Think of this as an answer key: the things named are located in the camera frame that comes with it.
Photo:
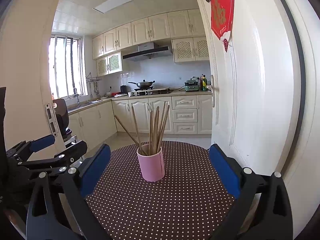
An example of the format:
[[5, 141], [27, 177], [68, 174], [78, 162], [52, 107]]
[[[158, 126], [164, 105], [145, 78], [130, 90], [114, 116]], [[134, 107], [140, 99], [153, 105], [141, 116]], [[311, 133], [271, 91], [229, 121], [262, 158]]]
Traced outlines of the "door lock strike plate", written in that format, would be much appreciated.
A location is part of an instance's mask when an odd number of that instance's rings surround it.
[[45, 109], [46, 109], [46, 116], [47, 116], [51, 134], [54, 137], [57, 137], [57, 135], [60, 133], [60, 129], [56, 119], [56, 113], [55, 113], [54, 107], [52, 104], [48, 103], [45, 105]]

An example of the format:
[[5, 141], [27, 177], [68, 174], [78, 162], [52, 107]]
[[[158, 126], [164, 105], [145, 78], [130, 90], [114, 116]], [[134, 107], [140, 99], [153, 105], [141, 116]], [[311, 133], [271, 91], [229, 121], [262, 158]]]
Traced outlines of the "lower kitchen cabinets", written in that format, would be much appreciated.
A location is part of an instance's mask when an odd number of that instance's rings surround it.
[[211, 100], [207, 92], [100, 99], [71, 108], [69, 127], [92, 150], [126, 131], [146, 136], [159, 110], [158, 121], [166, 123], [164, 138], [207, 147], [212, 135]]

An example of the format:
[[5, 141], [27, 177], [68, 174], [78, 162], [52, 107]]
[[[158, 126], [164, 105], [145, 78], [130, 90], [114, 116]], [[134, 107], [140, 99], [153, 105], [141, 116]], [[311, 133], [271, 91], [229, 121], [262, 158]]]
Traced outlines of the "gas stove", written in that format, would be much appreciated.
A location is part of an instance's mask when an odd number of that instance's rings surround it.
[[128, 96], [148, 96], [148, 95], [158, 95], [158, 94], [169, 94], [171, 93], [170, 88], [153, 88], [150, 87], [148, 89], [134, 89], [128, 92]]

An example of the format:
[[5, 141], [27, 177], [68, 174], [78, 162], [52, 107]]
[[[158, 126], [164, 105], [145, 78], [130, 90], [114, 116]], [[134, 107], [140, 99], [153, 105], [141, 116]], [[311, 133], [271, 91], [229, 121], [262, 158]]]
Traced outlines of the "kitchen cabinets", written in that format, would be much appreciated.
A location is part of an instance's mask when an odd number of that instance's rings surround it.
[[139, 45], [151, 42], [159, 47], [171, 46], [175, 63], [209, 59], [200, 11], [172, 11], [121, 25], [93, 38], [97, 75], [121, 72], [123, 55], [137, 52]]
[[158, 121], [166, 123], [164, 138], [207, 147], [212, 135], [211, 100], [207, 92], [100, 99], [71, 108], [69, 127], [92, 150], [126, 131], [146, 136], [159, 110]]

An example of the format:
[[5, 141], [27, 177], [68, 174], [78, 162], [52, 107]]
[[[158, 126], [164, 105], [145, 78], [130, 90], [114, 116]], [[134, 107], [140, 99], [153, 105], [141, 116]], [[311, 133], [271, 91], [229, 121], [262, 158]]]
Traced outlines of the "green yellow bottle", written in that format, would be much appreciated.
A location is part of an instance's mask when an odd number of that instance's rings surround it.
[[206, 76], [202, 75], [200, 80], [201, 80], [201, 84], [200, 84], [201, 90], [202, 91], [207, 91], [207, 79], [206, 79]]

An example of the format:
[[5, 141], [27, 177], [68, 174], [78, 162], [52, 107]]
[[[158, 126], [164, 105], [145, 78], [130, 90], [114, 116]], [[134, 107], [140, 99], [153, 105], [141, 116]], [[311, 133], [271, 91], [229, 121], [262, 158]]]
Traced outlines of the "black wok on stove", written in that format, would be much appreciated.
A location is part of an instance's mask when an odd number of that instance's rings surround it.
[[129, 82], [131, 84], [134, 84], [136, 85], [138, 88], [141, 88], [141, 89], [148, 89], [149, 87], [151, 87], [154, 83], [155, 83], [155, 80], [153, 81], [145, 81], [143, 80], [142, 82]]

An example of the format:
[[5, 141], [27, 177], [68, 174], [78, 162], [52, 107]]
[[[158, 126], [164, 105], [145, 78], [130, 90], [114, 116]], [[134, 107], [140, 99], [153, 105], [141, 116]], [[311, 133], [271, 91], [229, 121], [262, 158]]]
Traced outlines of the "red fu paper decoration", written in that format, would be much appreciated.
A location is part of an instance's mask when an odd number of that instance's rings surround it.
[[227, 52], [233, 26], [234, 0], [211, 0], [210, 5], [211, 30]]

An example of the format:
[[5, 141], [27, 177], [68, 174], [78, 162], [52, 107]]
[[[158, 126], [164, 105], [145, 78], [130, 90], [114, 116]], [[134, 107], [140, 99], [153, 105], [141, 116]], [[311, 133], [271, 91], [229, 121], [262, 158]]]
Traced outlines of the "black air fryer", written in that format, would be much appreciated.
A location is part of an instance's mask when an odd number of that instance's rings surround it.
[[71, 138], [72, 130], [68, 127], [69, 115], [66, 102], [64, 99], [55, 99], [53, 103], [61, 136], [64, 141], [67, 141]]

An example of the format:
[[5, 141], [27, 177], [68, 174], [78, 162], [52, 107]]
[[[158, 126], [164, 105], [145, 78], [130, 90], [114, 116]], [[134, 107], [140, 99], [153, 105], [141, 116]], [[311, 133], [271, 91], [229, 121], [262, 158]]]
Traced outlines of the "kitchen window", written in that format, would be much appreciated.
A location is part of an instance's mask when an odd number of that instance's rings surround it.
[[52, 35], [48, 49], [49, 84], [52, 97], [86, 96], [84, 50], [81, 38]]

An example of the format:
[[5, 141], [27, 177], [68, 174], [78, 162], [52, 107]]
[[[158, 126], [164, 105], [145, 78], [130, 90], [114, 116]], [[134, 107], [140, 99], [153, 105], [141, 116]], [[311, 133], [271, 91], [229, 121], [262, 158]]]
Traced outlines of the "green electric cooker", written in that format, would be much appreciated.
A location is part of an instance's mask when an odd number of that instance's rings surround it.
[[199, 81], [197, 78], [187, 80], [184, 83], [184, 89], [186, 92], [196, 92], [200, 90]]

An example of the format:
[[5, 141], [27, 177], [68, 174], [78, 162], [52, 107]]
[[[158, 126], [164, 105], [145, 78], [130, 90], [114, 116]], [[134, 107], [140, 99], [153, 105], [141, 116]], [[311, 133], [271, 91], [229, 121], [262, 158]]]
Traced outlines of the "brown polka dot tablecloth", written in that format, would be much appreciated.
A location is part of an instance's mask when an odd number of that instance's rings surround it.
[[235, 198], [209, 161], [208, 150], [164, 141], [165, 176], [143, 179], [136, 146], [114, 150], [86, 202], [113, 239], [209, 239]]

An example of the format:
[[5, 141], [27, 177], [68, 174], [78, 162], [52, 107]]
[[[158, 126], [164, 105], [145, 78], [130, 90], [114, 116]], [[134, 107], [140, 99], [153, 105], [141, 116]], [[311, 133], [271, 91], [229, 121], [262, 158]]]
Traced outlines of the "wall utensil rack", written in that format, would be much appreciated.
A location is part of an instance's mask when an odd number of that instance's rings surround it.
[[101, 80], [101, 78], [93, 77], [91, 72], [86, 76], [86, 82], [89, 85], [90, 98], [93, 98], [94, 95], [100, 96], [99, 82]]

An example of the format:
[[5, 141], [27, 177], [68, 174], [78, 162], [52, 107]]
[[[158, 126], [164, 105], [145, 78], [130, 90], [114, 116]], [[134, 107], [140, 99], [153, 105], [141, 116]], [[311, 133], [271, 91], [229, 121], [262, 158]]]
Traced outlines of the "black kettle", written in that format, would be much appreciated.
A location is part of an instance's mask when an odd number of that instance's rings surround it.
[[122, 86], [120, 87], [120, 92], [121, 92], [121, 94], [127, 94], [127, 93], [128, 93], [128, 88], [127, 88], [127, 86], [126, 86], [126, 85], [122, 85]]

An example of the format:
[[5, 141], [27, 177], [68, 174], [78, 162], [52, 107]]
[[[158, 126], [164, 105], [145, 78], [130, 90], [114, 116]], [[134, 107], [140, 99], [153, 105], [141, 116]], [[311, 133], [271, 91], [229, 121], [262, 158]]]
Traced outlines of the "ceiling light panel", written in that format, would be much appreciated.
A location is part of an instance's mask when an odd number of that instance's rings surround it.
[[106, 0], [100, 5], [97, 5], [93, 10], [105, 14], [110, 10], [113, 10], [121, 5], [132, 2], [132, 0]]

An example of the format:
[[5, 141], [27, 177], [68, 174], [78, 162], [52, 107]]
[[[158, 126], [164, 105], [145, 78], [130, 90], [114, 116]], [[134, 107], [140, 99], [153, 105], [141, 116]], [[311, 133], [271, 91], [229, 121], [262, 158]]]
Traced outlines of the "kitchen faucet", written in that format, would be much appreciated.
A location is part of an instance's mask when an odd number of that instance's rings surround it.
[[78, 94], [78, 90], [76, 87], [73, 88], [73, 92], [74, 92], [73, 96], [76, 98], [76, 101], [77, 101], [77, 106], [80, 107], [79, 94]]

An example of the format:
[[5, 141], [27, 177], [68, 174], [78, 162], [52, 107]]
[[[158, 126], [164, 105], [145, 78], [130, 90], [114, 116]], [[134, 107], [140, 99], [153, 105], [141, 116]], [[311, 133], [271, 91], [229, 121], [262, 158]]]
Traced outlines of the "white door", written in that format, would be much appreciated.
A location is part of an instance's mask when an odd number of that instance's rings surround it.
[[300, 63], [281, 0], [235, 0], [225, 52], [211, 30], [211, 7], [197, 0], [206, 33], [217, 106], [212, 142], [259, 174], [281, 171], [297, 128]]

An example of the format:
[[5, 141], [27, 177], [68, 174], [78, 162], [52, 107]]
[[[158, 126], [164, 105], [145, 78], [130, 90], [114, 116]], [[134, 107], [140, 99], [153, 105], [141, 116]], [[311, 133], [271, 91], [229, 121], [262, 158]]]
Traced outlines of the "range hood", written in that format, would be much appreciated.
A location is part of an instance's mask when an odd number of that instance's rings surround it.
[[123, 55], [123, 59], [129, 61], [143, 61], [165, 56], [172, 56], [172, 47], [159, 47], [154, 42], [151, 42], [139, 45], [137, 52]]

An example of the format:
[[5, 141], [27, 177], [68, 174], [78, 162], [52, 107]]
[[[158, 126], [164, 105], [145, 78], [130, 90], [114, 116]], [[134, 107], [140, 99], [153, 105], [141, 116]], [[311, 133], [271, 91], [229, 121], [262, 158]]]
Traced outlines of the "metal shelf rack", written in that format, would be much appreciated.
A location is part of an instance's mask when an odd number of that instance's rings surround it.
[[[79, 141], [77, 135], [70, 137], [69, 139], [64, 140], [64, 145], [66, 148], [69, 148], [75, 145]], [[72, 166], [79, 167], [84, 162], [84, 155], [81, 156], [77, 161], [75, 161]]]

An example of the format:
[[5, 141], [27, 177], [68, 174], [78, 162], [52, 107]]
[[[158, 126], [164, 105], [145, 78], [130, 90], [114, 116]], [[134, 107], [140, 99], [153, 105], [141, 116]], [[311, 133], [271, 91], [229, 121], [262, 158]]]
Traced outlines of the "upper kitchen cabinets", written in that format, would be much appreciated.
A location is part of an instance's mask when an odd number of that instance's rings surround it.
[[151, 42], [159, 47], [171, 46], [175, 63], [209, 59], [200, 11], [172, 11], [121, 25], [93, 38], [97, 75], [121, 72], [123, 55], [137, 52], [139, 45]]

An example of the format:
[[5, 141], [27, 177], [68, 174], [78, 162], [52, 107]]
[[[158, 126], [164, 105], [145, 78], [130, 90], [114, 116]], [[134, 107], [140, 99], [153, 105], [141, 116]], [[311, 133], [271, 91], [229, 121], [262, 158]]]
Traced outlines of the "pink cylindrical utensil holder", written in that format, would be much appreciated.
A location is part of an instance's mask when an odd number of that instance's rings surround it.
[[154, 155], [141, 155], [140, 149], [138, 148], [137, 157], [144, 180], [156, 182], [163, 179], [165, 176], [165, 167], [162, 148]]

